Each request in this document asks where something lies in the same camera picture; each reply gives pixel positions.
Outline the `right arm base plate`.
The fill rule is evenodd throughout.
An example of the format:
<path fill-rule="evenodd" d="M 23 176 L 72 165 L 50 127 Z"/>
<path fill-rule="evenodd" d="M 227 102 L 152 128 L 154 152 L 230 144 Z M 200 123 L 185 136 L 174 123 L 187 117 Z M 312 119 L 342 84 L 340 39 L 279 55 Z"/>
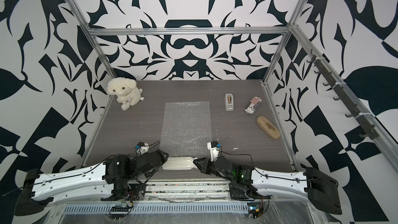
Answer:
<path fill-rule="evenodd" d="M 233 183 L 229 183 L 229 192 L 230 198 L 236 201 L 247 201 L 251 202 L 254 200 L 261 200 L 261 199 L 271 199 L 272 196 L 263 196 L 260 195 L 256 188 L 250 186 L 248 188 L 243 189 L 242 185 L 235 185 Z"/>

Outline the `clear bubble wrap sheet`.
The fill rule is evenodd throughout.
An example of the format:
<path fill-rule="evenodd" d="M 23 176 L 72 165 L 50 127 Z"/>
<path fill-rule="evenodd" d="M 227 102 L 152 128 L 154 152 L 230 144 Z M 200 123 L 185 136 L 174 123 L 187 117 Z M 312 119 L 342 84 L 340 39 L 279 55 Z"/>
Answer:
<path fill-rule="evenodd" d="M 212 141 L 209 102 L 165 104 L 160 149 L 170 157 L 202 158 Z"/>

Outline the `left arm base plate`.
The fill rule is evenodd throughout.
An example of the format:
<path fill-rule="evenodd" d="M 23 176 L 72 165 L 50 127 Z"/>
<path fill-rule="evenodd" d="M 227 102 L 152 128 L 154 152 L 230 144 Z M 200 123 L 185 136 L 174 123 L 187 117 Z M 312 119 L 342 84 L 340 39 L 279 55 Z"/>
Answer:
<path fill-rule="evenodd" d="M 140 197 L 145 196 L 145 190 L 147 187 L 146 184 L 141 183 L 116 183 L 107 186 L 110 186 L 110 194 L 109 196 L 106 195 L 105 198 L 101 198 L 101 201 L 136 201 Z"/>

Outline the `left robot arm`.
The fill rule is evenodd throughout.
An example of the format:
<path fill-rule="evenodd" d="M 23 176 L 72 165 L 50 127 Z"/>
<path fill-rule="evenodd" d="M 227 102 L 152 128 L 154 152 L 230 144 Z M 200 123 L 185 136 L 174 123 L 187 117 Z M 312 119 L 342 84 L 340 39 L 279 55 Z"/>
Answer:
<path fill-rule="evenodd" d="M 158 149 L 138 157 L 114 155 L 93 166 L 62 173 L 44 174 L 29 170 L 18 196 L 15 216 L 42 212 L 45 207 L 65 201 L 100 199 L 119 201 L 128 197 L 130 181 L 150 178 L 169 158 Z"/>

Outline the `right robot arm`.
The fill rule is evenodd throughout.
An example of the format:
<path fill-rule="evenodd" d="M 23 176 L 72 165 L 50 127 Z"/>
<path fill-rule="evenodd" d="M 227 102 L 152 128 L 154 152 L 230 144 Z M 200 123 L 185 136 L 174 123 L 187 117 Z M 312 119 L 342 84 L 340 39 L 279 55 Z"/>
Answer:
<path fill-rule="evenodd" d="M 328 214 L 342 214 L 337 180 L 315 168 L 291 173 L 266 171 L 235 164 L 224 156 L 215 161 L 195 159 L 193 163 L 203 174 L 228 180 L 232 200 L 254 201 L 283 196 L 310 202 Z"/>

